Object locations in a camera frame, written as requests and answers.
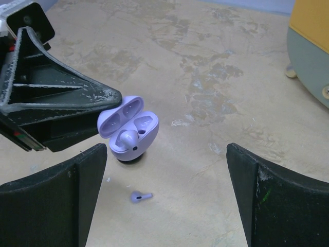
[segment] yellow and gray bin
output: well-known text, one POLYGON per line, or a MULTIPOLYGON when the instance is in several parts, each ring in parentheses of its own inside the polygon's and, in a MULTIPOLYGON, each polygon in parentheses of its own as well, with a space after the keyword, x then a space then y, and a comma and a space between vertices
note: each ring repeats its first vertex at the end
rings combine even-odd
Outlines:
POLYGON ((329 108, 329 0, 296 0, 287 47, 287 76, 297 76, 329 108))

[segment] earbud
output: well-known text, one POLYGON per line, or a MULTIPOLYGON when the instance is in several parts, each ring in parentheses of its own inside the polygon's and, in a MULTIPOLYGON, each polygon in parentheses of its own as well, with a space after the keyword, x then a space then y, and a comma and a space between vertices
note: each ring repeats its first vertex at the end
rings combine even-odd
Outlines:
POLYGON ((137 203, 137 202, 140 202, 141 200, 149 199, 149 198, 152 198, 152 197, 153 197, 153 194, 151 194, 151 193, 142 194, 139 191, 134 191, 130 195, 130 199, 132 200, 133 203, 137 203))
POLYGON ((138 132, 136 130, 126 130, 120 135, 120 141, 129 149, 138 149, 138 132))

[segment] yellow object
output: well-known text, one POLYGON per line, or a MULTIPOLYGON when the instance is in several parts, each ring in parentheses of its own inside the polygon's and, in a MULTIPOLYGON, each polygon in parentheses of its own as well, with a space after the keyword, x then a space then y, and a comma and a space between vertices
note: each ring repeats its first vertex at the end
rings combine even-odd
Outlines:
POLYGON ((296 0, 289 26, 329 53, 329 0, 296 0))

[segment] earbud case lid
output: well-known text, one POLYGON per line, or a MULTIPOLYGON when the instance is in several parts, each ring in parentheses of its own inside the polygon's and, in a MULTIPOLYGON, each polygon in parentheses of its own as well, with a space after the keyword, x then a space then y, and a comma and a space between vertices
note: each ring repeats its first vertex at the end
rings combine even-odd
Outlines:
POLYGON ((117 130, 144 108, 144 100, 140 96, 126 96, 122 104, 114 109, 102 111, 97 119, 98 133, 103 138, 110 138, 117 130))

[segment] earbud case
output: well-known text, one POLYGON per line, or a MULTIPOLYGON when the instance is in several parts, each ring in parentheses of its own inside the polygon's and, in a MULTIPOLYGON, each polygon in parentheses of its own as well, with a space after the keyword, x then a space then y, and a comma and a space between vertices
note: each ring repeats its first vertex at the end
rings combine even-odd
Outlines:
POLYGON ((143 112, 143 108, 144 100, 141 97, 126 96, 119 107, 103 111, 98 117, 98 133, 105 139, 110 138, 109 148, 120 161, 140 157, 158 134, 158 117, 153 112, 143 112), (129 149, 120 140, 120 135, 126 130, 138 132, 138 149, 129 149))

